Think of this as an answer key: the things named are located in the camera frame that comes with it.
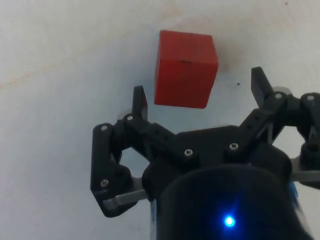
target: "red cube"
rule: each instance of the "red cube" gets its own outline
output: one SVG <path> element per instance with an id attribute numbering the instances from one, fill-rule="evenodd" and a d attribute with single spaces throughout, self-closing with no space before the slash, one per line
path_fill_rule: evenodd
<path id="1" fill-rule="evenodd" d="M 154 103 L 205 108 L 218 65 L 211 35 L 160 31 Z"/>

